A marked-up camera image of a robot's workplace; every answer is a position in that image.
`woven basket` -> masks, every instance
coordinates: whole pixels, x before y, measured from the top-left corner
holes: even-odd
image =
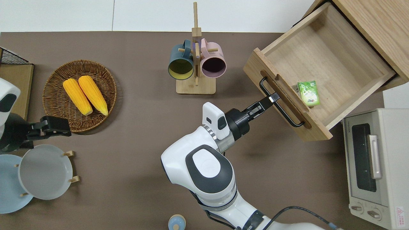
[[[68,62],[51,74],[43,91],[43,106],[49,116],[61,117],[68,120],[71,131],[84,132],[97,127],[108,116],[104,116],[94,107],[90,115],[84,116],[71,101],[63,88],[63,82],[68,78],[78,80],[88,75],[94,80],[101,91],[108,106],[108,115],[111,113],[117,99],[117,86],[112,74],[103,65],[89,60]]]

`dark green mug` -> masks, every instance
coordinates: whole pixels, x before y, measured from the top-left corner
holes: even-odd
[[[168,72],[176,80],[186,80],[193,75],[193,56],[190,53],[191,41],[175,45],[171,51]]]

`wire rack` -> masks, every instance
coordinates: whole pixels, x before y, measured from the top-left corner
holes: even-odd
[[[0,47],[0,64],[12,65],[32,65],[26,59],[23,59],[10,50]]]

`plate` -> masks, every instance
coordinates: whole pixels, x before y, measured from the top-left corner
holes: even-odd
[[[71,101],[63,88],[63,82],[68,78],[78,79],[90,76],[99,91],[101,91],[108,106],[108,116],[117,99],[117,85],[112,74],[103,65],[89,60],[68,62],[56,69],[45,83],[43,90],[43,107],[49,116],[68,120],[71,132],[84,132],[100,125],[108,116],[103,115],[92,106],[92,113],[84,116]]]
[[[42,200],[60,197],[70,187],[72,165],[64,152],[49,144],[40,144],[23,156],[18,179],[26,192]]]
[[[26,191],[18,180],[18,168],[21,157],[10,154],[0,155],[0,214],[15,212],[26,206],[32,195],[21,197]]]

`brown tabletop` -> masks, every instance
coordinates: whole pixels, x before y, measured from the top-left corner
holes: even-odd
[[[242,68],[254,48],[266,47],[279,35],[203,33],[221,45],[227,71],[217,79],[215,95],[179,95],[166,69],[171,48],[191,33],[1,33],[0,46],[35,64],[29,122],[45,115],[45,82],[69,61],[88,59],[106,66],[117,81],[118,99],[96,129],[35,142],[75,151],[72,162],[81,181],[59,198],[34,198],[23,209],[0,215],[0,229],[167,229],[173,214],[186,218],[187,229],[228,229],[209,220],[187,189],[167,180],[160,156],[201,125],[205,102],[227,112],[262,99]],[[355,111],[377,107],[383,107],[381,93]],[[240,194],[269,217],[298,205],[346,230],[382,229],[350,214],[342,125],[331,132],[331,140],[304,143],[274,109],[267,110],[226,153]],[[328,229],[300,210],[287,211],[277,221]]]

